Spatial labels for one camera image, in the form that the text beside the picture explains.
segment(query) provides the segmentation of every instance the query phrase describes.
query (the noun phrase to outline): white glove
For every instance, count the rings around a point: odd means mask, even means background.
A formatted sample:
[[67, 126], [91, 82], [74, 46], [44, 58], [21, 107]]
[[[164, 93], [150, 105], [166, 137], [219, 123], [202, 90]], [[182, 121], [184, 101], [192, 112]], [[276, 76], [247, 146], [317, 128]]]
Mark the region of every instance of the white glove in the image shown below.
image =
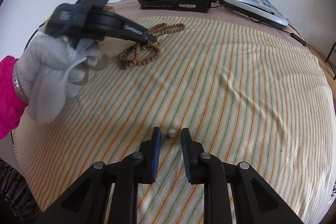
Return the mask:
[[101, 60], [105, 61], [105, 66], [100, 64], [101, 69], [108, 65], [98, 44], [89, 42], [92, 46], [88, 49], [75, 51], [66, 37], [55, 38], [40, 32], [32, 39], [15, 67], [32, 119], [39, 123], [54, 120], [65, 98], [76, 96], [87, 82], [89, 68], [94, 69]]

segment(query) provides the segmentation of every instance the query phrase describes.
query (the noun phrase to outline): white bead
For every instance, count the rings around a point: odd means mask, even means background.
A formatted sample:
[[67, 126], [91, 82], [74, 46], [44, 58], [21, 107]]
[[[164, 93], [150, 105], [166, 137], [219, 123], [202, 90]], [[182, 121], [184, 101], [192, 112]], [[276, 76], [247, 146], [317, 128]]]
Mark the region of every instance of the white bead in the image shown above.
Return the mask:
[[175, 129], [169, 129], [168, 130], [168, 136], [169, 138], [175, 138], [176, 137], [176, 130]]

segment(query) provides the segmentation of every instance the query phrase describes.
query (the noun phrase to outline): striped blanket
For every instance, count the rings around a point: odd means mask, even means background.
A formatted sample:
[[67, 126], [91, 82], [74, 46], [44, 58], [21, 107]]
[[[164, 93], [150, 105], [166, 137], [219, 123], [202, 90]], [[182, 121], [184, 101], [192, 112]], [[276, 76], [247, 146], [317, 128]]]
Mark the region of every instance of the striped blanket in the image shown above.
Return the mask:
[[[100, 46], [110, 66], [92, 72], [53, 123], [37, 125], [25, 113], [13, 132], [40, 208], [95, 161], [108, 164], [136, 151], [154, 126], [188, 127], [205, 151], [231, 164], [249, 162], [304, 223], [318, 223], [336, 177], [336, 120], [317, 58], [225, 22], [135, 21], [148, 28], [184, 23], [186, 30], [161, 36], [158, 60], [129, 70], [120, 69], [116, 56], [133, 42], [106, 38]], [[164, 140], [156, 183], [139, 186], [138, 223], [199, 224], [202, 218], [203, 187], [187, 183], [179, 137]]]

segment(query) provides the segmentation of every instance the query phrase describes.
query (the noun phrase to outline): silver bolt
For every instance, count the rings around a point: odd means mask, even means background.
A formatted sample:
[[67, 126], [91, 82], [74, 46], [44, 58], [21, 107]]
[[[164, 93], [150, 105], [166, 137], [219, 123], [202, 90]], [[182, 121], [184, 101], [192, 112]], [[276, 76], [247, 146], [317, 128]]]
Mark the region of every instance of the silver bolt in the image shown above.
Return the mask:
[[205, 159], [205, 160], [208, 160], [211, 158], [211, 154], [210, 153], [207, 153], [207, 152], [203, 152], [201, 154], [201, 158]]
[[241, 168], [241, 169], [248, 169], [249, 167], [250, 167], [250, 165], [247, 163], [247, 162], [241, 162], [240, 164], [239, 164], [239, 167]]
[[102, 169], [104, 167], [104, 163], [101, 162], [101, 161], [96, 161], [94, 164], [93, 164], [93, 168], [95, 169]]
[[143, 157], [143, 154], [141, 152], [134, 152], [132, 155], [135, 159], [141, 159]]

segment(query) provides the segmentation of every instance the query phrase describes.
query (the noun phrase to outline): pink sleeve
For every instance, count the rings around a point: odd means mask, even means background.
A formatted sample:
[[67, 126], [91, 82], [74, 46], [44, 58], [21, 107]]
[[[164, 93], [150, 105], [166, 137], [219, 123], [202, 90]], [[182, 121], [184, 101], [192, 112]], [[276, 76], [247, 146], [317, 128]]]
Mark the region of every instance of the pink sleeve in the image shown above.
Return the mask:
[[19, 126], [20, 118], [27, 107], [16, 95], [12, 74], [18, 59], [7, 56], [0, 62], [0, 139]]

